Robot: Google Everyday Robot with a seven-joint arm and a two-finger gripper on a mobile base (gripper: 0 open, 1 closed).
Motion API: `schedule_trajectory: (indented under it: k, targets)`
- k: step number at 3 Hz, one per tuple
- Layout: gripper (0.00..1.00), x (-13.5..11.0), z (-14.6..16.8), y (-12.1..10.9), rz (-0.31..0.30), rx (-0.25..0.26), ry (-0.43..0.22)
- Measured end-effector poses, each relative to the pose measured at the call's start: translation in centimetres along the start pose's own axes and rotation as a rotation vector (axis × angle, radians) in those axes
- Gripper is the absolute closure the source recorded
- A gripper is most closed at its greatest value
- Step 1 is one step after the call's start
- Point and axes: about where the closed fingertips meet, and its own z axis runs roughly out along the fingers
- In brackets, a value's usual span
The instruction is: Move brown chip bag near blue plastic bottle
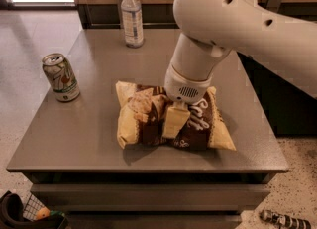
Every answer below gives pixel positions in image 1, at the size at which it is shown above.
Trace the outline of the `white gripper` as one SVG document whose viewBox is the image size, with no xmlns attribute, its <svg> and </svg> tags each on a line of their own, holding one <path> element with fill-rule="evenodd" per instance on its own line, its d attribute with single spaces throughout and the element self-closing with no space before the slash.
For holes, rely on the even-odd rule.
<svg viewBox="0 0 317 229">
<path fill-rule="evenodd" d="M 194 104 L 203 98 L 211 79 L 193 81 L 181 76 L 172 65 L 166 71 L 164 89 L 172 103 L 165 109 L 162 125 L 162 136 L 174 139 L 189 119 L 190 112 L 187 104 Z"/>
</svg>

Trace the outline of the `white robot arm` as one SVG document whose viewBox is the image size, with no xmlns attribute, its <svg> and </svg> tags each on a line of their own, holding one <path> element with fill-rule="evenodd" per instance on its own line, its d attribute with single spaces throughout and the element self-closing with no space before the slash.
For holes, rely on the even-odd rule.
<svg viewBox="0 0 317 229">
<path fill-rule="evenodd" d="M 165 76 L 167 96 L 193 104 L 230 52 L 238 54 L 277 136 L 317 134 L 317 25 L 258 0 L 174 0 L 180 29 Z"/>
</svg>

